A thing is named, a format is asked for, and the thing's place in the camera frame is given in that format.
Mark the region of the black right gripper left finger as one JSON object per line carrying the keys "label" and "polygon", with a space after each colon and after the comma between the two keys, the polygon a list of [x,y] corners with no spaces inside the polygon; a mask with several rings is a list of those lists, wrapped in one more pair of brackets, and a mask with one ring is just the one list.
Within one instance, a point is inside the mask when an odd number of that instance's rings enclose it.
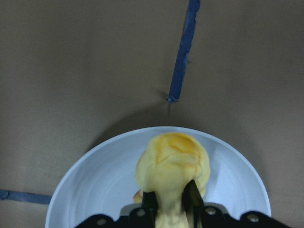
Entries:
{"label": "black right gripper left finger", "polygon": [[142,206],[150,212],[151,228],[156,227],[158,201],[155,192],[143,192]]}

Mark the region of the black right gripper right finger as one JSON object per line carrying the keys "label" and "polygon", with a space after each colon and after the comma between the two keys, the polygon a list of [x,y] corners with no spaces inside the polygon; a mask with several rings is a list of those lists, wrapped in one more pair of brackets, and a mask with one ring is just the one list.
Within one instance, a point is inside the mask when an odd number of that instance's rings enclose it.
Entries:
{"label": "black right gripper right finger", "polygon": [[191,180],[185,186],[182,194],[182,204],[189,227],[201,228],[200,210],[204,203],[194,180]]}

